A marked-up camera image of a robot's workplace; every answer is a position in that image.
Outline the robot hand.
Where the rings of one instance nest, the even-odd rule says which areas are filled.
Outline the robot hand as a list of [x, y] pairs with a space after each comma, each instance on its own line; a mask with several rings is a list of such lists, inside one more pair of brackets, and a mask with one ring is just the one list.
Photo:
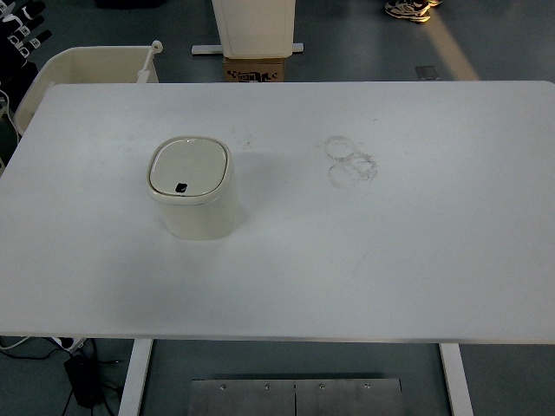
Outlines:
[[44, 1], [1, 2], [1, 84], [6, 84], [39, 49], [52, 32], [45, 29]]

